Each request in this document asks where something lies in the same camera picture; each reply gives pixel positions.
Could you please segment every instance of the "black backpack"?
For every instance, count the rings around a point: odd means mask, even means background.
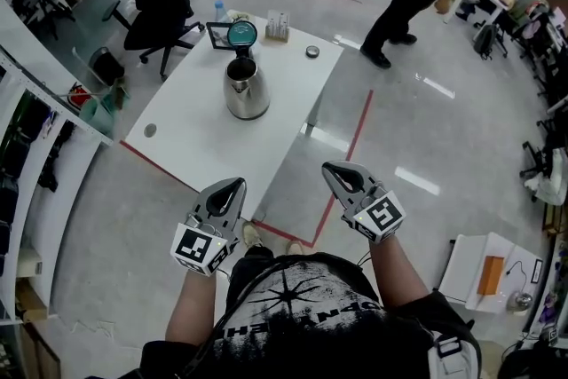
[[[495,43],[495,38],[497,37],[497,26],[494,24],[485,25],[476,41],[473,43],[473,49],[477,54],[481,56],[481,59],[487,60],[491,59],[491,52],[493,51],[493,43]]]

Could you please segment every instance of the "black shoe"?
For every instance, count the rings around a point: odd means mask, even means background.
[[[379,68],[388,70],[391,67],[391,62],[385,57],[382,52],[379,51],[371,54],[370,52],[365,51],[362,46],[360,51],[361,54],[371,60]]]
[[[412,34],[406,34],[405,36],[401,37],[401,38],[391,38],[389,40],[392,44],[406,44],[406,45],[410,45],[410,44],[414,44],[418,41],[418,38],[416,38],[414,35]]]
[[[461,20],[464,20],[464,21],[468,22],[468,17],[469,17],[468,14],[457,12],[455,15],[456,15],[458,18],[460,18]]]

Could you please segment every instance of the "electric kettle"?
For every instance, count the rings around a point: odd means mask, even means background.
[[[235,22],[227,32],[237,57],[226,68],[223,92],[229,111],[242,120],[260,117],[270,105],[263,72],[250,51],[256,37],[256,28],[248,21]]]

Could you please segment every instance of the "picture frame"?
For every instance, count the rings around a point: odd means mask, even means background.
[[[538,283],[540,279],[540,273],[542,272],[542,260],[536,259],[534,261],[534,268],[532,269],[531,283]]]
[[[225,51],[234,51],[234,48],[227,41],[227,32],[232,22],[206,22],[209,39],[213,45],[213,49],[222,49]]]

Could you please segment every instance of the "gray floor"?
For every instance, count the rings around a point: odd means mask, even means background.
[[[192,0],[196,19],[211,20],[214,1]],[[362,43],[389,1],[225,4],[259,16],[269,9],[290,11],[293,27],[330,41],[339,34]],[[385,46],[393,62],[389,71],[378,70],[346,46],[326,88],[318,123],[325,132],[319,137],[333,140],[299,133],[257,216],[313,240],[329,198],[320,165],[344,158],[373,91],[352,160],[368,166],[396,192],[407,212],[398,237],[429,287],[439,283],[448,241],[459,233],[496,232],[542,254],[543,208],[530,202],[518,178],[527,160],[521,144],[542,143],[535,122],[544,116],[544,106],[531,72],[512,43],[508,59],[496,51],[493,60],[481,60],[471,46],[471,24],[454,19],[445,25],[433,9],[411,27],[419,37],[415,46]],[[111,33],[115,43],[120,42],[117,30]],[[95,44],[91,39],[86,46]],[[176,51],[169,71],[184,55]],[[119,119],[117,138],[125,136],[160,87],[159,57],[147,66],[138,64],[136,53],[124,52],[121,59],[132,100]],[[395,172],[429,182],[430,191]],[[43,324],[62,358],[65,377],[118,376],[136,365],[146,341],[163,337],[183,278],[169,257],[170,242],[193,198],[188,188],[119,145],[99,152],[59,257],[53,303],[60,319]],[[340,215],[334,205],[315,249],[357,261],[367,245],[342,224]],[[284,251],[285,239],[266,231],[262,235],[276,253]],[[225,267],[241,253],[242,248]],[[370,268],[365,271],[370,276]],[[476,319],[474,333],[480,339],[502,346],[513,343],[525,322],[516,316],[462,314]]]

